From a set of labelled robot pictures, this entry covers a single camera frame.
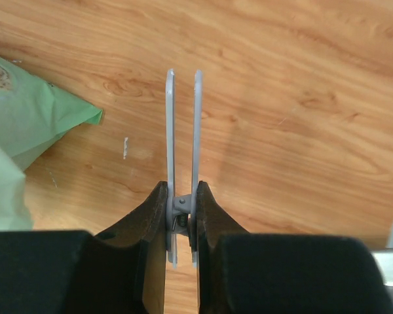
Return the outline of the piano pattern bag clip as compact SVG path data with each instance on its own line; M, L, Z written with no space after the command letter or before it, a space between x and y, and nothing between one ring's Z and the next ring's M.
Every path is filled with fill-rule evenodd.
M176 75L173 69L167 70L165 85L166 112L166 251L168 262L173 268L178 266L178 236L187 237L191 248L192 264L198 264L197 249L197 189L200 168L200 144L202 132L202 71L195 73L193 101L193 144L192 158L185 162L176 158Z

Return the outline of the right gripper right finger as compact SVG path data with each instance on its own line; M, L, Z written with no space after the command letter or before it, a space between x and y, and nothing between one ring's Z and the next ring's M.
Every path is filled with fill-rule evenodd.
M203 181L196 202L201 313L393 313L360 240L250 233Z

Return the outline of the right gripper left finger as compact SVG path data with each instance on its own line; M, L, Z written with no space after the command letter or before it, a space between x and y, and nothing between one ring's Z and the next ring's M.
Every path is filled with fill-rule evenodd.
M167 195L96 235L0 232L0 313L162 313Z

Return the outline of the green litter bag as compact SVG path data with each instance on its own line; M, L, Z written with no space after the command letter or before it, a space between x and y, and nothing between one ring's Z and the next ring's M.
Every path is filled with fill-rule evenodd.
M69 130L103 111L0 58L0 231L30 230L24 171Z

